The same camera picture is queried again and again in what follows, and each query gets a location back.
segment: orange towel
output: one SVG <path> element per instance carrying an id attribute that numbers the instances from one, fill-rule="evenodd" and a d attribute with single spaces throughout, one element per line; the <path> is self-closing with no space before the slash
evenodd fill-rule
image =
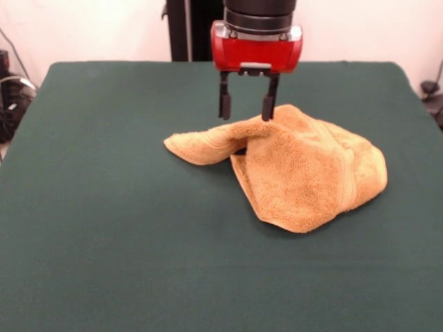
<path id="1" fill-rule="evenodd" d="M 164 141 L 196 165 L 230 157 L 237 179 L 261 221 L 305 233 L 382 192 L 386 162 L 368 140 L 316 120 L 291 105 L 213 129 L 174 134 Z M 235 154 L 246 148 L 246 154 Z"/>

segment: white wall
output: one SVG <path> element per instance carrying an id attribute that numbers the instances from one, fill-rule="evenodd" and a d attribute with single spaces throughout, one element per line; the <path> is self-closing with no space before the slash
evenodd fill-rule
<path id="1" fill-rule="evenodd" d="M 170 60 L 163 0 L 0 0 L 0 26 L 31 78 L 58 61 Z M 0 36 L 0 47 L 7 44 Z M 18 65 L 10 54 L 14 69 Z"/>
<path id="2" fill-rule="evenodd" d="M 443 58 L 443 0 L 298 0 L 302 59 L 394 61 L 419 91 Z"/>
<path id="3" fill-rule="evenodd" d="M 169 61 L 164 3 L 1 0 L 0 24 L 40 83 L 56 61 Z M 294 21 L 305 32 L 302 59 L 394 61 L 418 91 L 443 57 L 442 15 L 443 0 L 298 0 Z"/>

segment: green tablecloth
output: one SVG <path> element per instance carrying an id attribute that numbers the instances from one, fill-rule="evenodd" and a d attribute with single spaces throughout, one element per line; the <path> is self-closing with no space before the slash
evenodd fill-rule
<path id="1" fill-rule="evenodd" d="M 257 115 L 267 80 L 231 83 Z M 163 147 L 222 123 L 212 64 L 54 65 L 0 167 L 0 331 L 443 331 L 443 135 L 404 73 L 302 63 L 284 103 L 380 147 L 386 191 L 285 232 Z"/>

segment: crumpled towel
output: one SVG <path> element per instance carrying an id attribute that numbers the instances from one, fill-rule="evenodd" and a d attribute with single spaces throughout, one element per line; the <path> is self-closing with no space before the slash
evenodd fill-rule
<path id="1" fill-rule="evenodd" d="M 356 209 L 387 185 L 382 152 L 335 124 L 291 105 L 202 132 L 167 138 L 173 154 L 196 165 L 230 157 L 235 175 L 258 219 L 306 233 Z M 246 148 L 245 154 L 236 154 Z"/>

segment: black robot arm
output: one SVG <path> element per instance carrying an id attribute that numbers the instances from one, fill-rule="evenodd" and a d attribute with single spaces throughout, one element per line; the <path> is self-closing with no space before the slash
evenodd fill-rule
<path id="1" fill-rule="evenodd" d="M 224 0 L 224 21 L 233 30 L 277 35 L 291 29 L 296 0 Z"/>

